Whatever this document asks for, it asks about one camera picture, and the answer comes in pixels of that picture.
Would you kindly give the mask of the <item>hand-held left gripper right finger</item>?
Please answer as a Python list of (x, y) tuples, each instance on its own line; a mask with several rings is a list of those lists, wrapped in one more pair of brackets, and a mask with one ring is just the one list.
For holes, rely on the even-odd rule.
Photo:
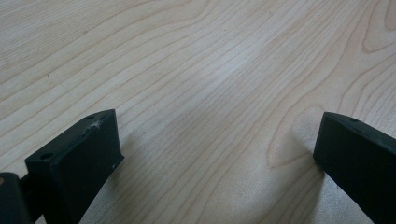
[(313, 158), (374, 224), (396, 224), (396, 139), (326, 112)]

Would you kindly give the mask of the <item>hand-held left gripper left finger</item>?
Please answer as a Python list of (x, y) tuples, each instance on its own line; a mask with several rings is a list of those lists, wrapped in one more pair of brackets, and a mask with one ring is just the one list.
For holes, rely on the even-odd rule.
[(48, 224), (78, 224), (122, 162), (116, 111), (89, 115), (29, 156)]

